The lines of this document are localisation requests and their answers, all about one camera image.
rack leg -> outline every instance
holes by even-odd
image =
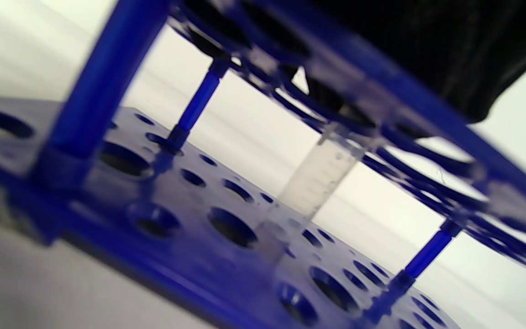
[[[192,96],[190,103],[184,110],[178,123],[174,126],[168,137],[168,143],[174,150],[180,150],[182,145],[188,139],[190,131],[198,121],[198,118],[206,108],[206,104],[212,98],[217,87],[221,83],[221,79],[225,76],[230,65],[230,60],[227,58],[215,58],[208,68],[208,72],[204,76],[200,87]]]
[[[168,11],[169,0],[117,2],[40,154],[36,179],[59,189],[81,184]]]

white surface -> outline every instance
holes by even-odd
[[[0,95],[64,99],[112,2],[0,0]],[[208,62],[164,31],[125,104],[171,127]],[[476,129],[526,167],[526,76]],[[290,135],[277,133],[284,131]],[[316,133],[232,75],[190,137],[273,195],[316,139]],[[404,266],[441,222],[362,165],[336,195],[317,222],[392,271]],[[466,329],[526,328],[526,270],[465,235],[417,285]],[[0,231],[0,328],[203,325],[62,243],[42,250]]]

